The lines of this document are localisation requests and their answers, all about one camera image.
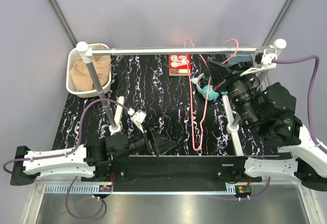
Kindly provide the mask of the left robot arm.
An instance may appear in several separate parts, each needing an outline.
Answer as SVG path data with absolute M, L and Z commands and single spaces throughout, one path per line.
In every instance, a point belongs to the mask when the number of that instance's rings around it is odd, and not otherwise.
M 40 180 L 69 180 L 80 177 L 85 182 L 104 182 L 113 178 L 112 163 L 136 155 L 161 156 L 177 143 L 153 129 L 128 136 L 114 133 L 104 139 L 65 150 L 34 152 L 26 146 L 16 149 L 11 186 L 26 186 Z

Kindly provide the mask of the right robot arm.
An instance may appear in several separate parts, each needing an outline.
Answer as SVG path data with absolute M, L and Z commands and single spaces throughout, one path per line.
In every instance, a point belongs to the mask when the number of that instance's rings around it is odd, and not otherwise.
M 277 82 L 266 89 L 258 73 L 262 64 L 250 61 L 223 64 L 210 61 L 206 74 L 213 80 L 213 90 L 226 92 L 234 104 L 243 128 L 257 134 L 264 143 L 284 147 L 296 157 L 285 161 L 238 156 L 224 181 L 244 181 L 258 177 L 289 177 L 316 191 L 326 191 L 326 146 L 314 136 L 313 127 L 306 128 L 295 115 L 296 97 Z

